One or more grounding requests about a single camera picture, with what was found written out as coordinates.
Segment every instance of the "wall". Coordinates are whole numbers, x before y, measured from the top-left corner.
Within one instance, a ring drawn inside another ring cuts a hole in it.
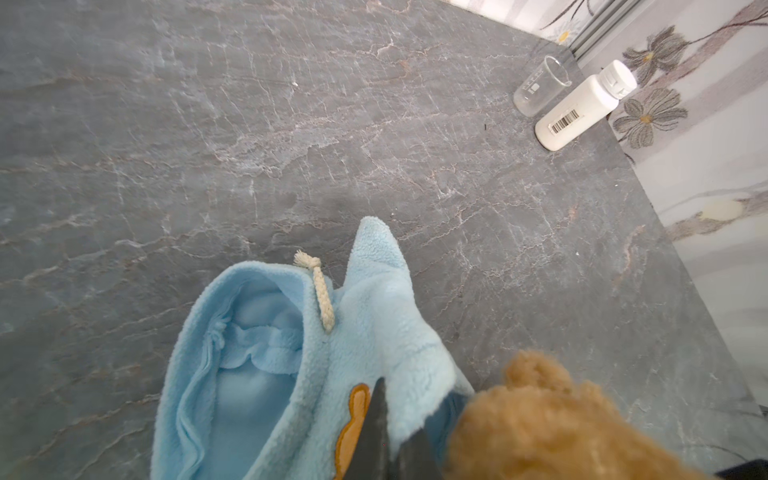
[[[446,0],[519,30],[570,45],[611,0]]]
[[[614,133],[768,405],[768,0],[645,2],[579,63],[614,58],[641,84]]]

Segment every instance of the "white bottle cap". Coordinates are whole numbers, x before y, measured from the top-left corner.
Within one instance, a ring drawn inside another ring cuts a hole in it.
[[[613,60],[603,68],[598,74],[598,81],[617,100],[621,100],[637,88],[637,80],[634,79],[632,72],[618,60]]]

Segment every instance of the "barcode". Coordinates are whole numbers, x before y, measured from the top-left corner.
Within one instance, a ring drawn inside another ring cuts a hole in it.
[[[552,130],[553,134],[558,133],[563,128],[566,128],[568,125],[572,124],[574,120],[578,118],[578,113],[576,110],[571,110],[567,114],[563,116],[560,120],[554,122],[549,128]]]

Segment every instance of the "glass beaker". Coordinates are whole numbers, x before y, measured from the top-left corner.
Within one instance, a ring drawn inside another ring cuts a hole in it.
[[[547,55],[522,85],[515,90],[512,101],[526,117],[533,117],[558,96],[563,88],[570,87],[568,72],[557,58]]]

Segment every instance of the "fluffy brown fur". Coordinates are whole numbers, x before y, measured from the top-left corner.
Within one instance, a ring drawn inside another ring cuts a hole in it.
[[[504,386],[479,393],[449,440],[446,480],[709,479],[639,433],[592,382],[520,352]]]

